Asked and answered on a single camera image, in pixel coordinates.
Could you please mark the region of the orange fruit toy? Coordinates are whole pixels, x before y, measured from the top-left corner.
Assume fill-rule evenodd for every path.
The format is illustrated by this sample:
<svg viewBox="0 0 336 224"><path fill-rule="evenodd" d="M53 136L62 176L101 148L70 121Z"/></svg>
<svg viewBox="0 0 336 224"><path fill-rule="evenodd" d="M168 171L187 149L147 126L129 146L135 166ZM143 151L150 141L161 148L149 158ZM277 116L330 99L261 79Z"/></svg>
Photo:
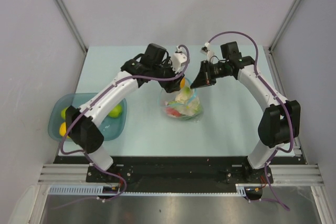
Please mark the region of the orange fruit toy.
<svg viewBox="0 0 336 224"><path fill-rule="evenodd" d="M180 89L184 88L184 86L185 86L185 78L182 78L180 82Z"/></svg>

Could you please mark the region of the clear zip top bag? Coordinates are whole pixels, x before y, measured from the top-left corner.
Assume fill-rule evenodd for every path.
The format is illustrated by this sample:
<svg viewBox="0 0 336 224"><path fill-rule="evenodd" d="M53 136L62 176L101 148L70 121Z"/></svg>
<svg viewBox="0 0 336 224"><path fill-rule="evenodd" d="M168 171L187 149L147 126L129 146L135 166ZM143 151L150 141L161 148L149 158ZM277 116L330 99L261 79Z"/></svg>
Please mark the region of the clear zip top bag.
<svg viewBox="0 0 336 224"><path fill-rule="evenodd" d="M161 90L158 105L163 114L177 120L196 120L203 113L197 89L191 89L191 81L185 77L180 91L167 93Z"/></svg>

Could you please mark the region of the white cauliflower toy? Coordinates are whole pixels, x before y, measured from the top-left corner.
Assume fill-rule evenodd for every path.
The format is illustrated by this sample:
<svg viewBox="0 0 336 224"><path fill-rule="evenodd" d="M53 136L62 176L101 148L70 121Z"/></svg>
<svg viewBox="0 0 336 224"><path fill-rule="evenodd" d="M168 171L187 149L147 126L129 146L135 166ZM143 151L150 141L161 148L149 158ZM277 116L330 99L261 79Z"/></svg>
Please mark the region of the white cauliflower toy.
<svg viewBox="0 0 336 224"><path fill-rule="evenodd" d="M199 97L189 87L179 91L174 100L168 102L166 106L175 110L179 116L195 116L202 110Z"/></svg>

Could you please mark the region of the red apple toy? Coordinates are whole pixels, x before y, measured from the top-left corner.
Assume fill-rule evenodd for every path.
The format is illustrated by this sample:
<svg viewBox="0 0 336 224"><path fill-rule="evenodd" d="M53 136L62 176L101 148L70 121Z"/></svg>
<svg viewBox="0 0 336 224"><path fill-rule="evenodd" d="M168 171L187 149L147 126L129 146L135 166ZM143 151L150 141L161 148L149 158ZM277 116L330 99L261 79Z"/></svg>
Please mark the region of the red apple toy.
<svg viewBox="0 0 336 224"><path fill-rule="evenodd" d="M182 114L179 111L177 111L176 109L171 108L171 107L167 107L165 109L165 111L166 111L166 114L168 116L172 116L172 117L175 117L175 118L179 118L179 117L182 116Z"/></svg>

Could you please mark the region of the green lettuce toy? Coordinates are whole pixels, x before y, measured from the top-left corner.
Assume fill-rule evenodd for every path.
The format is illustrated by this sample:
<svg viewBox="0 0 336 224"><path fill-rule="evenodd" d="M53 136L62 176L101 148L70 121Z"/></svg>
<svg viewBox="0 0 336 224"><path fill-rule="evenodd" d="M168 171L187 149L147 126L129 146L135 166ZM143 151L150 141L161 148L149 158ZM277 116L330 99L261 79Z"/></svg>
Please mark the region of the green lettuce toy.
<svg viewBox="0 0 336 224"><path fill-rule="evenodd" d="M203 112L203 107L195 90L184 87L181 91L181 95L184 104L183 114L186 115L187 118L194 118Z"/></svg>

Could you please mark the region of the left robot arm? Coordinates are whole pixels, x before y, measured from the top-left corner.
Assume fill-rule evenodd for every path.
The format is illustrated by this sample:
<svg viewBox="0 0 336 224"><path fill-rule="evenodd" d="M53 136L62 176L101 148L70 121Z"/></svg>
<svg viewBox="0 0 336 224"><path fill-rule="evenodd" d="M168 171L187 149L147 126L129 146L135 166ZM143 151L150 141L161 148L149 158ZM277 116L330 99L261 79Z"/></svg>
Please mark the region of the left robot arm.
<svg viewBox="0 0 336 224"><path fill-rule="evenodd" d="M115 178L113 158L103 147L104 137L99 126L105 117L128 94L149 81L157 81L167 92L179 91L184 72L190 62L190 53L184 45L177 46L170 55L166 48L148 44L144 53L126 61L120 72L102 91L76 108L66 109L66 133L89 161L98 168L98 176L105 182Z"/></svg>

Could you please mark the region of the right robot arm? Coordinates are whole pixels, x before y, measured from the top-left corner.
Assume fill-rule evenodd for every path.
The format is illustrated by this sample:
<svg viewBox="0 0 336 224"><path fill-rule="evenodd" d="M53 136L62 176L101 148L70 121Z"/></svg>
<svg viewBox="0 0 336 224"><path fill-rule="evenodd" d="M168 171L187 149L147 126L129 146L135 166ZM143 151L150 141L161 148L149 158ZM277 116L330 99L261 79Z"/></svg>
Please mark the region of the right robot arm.
<svg viewBox="0 0 336 224"><path fill-rule="evenodd" d="M201 48L207 59L201 62L191 88L213 86L217 79L232 76L247 88L263 111L258 125L259 141L247 157L248 166L242 169L243 179L254 183L261 177L260 169L269 164L285 144L288 143L288 151L292 151L294 139L299 135L301 106L276 91L259 72L255 60L242 56L236 42L221 45L223 59L216 63L209 46L207 42Z"/></svg>

